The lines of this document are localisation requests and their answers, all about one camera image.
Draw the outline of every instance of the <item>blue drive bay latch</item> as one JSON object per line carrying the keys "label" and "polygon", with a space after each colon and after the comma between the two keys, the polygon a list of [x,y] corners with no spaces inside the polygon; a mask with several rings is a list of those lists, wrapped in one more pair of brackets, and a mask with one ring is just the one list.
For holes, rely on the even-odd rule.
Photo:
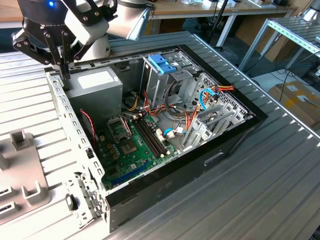
{"label": "blue drive bay latch", "polygon": [[151,55],[148,57],[148,60],[161,74],[169,74],[177,71],[177,69],[174,66],[171,66],[167,59],[160,54]]}

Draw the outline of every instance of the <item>side panel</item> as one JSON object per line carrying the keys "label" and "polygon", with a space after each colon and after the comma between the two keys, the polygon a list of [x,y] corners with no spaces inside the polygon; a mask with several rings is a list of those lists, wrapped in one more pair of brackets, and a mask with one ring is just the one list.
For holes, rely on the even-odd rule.
{"label": "side panel", "polygon": [[[241,143],[248,134],[257,127],[258,125],[234,136],[223,144],[211,149],[206,154],[201,155],[199,158],[189,159],[191,161],[189,164],[179,168],[157,182],[150,184],[145,189],[132,194],[122,202],[110,205],[110,231],[112,232],[116,230],[118,227],[122,226],[146,209],[198,178],[222,160],[226,159],[226,156],[234,151],[234,146],[238,146],[239,143]],[[142,179],[145,179],[145,181],[148,182],[147,176],[138,179],[137,181]],[[127,190],[129,191],[129,188],[135,188],[135,183],[136,181],[132,182],[125,188],[128,188]],[[112,198],[112,194],[106,197],[107,201],[109,200],[108,203],[112,204],[114,202],[114,199]]]}

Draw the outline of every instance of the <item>metal slotted table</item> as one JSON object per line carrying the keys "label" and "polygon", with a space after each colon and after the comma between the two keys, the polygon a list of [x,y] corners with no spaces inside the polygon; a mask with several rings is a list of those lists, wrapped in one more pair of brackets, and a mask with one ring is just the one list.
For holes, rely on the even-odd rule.
{"label": "metal slotted table", "polygon": [[246,67],[249,59],[254,53],[262,37],[266,33],[268,27],[274,29],[275,32],[266,44],[266,46],[264,47],[263,51],[261,52],[262,56],[272,46],[276,37],[281,34],[301,46],[301,49],[292,58],[290,63],[287,65],[287,68],[289,68],[295,62],[295,60],[298,58],[298,56],[302,53],[304,49],[320,57],[320,43],[316,41],[316,36],[320,35],[320,22],[318,22],[317,24],[312,24],[297,16],[271,18],[265,20],[263,26],[261,27],[259,33],[254,39],[248,52],[244,56],[239,66],[240,70],[243,70]]}
{"label": "metal slotted table", "polygon": [[76,158],[57,118],[43,66],[0,55],[0,139],[34,135],[52,201],[0,226],[5,239],[308,239],[320,225],[320,137],[202,39],[188,32],[111,42],[116,56],[188,45],[268,114],[241,148],[211,171],[107,236],[102,220],[79,231],[65,203],[64,176]]}

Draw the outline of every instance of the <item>label sticker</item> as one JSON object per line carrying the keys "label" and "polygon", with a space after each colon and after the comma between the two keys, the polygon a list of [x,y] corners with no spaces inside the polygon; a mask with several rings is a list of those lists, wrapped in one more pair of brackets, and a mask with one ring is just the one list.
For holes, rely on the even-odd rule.
{"label": "label sticker", "polygon": [[88,89],[102,84],[112,83],[114,80],[107,71],[101,71],[86,76],[80,76],[78,77],[78,82],[82,89]]}
{"label": "label sticker", "polygon": [[302,102],[307,102],[309,99],[304,96],[304,95],[300,95],[300,96],[297,96]]}
{"label": "label sticker", "polygon": [[296,86],[294,86],[294,85],[288,85],[286,87],[292,92],[298,91],[298,88]]}

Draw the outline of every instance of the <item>ram slot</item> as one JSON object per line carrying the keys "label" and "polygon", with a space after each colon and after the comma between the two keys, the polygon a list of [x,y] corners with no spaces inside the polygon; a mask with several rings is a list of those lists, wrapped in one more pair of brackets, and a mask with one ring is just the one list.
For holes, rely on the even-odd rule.
{"label": "ram slot", "polygon": [[133,122],[133,124],[156,158],[159,158],[161,154],[166,153],[166,149],[151,132],[143,119],[136,120]]}

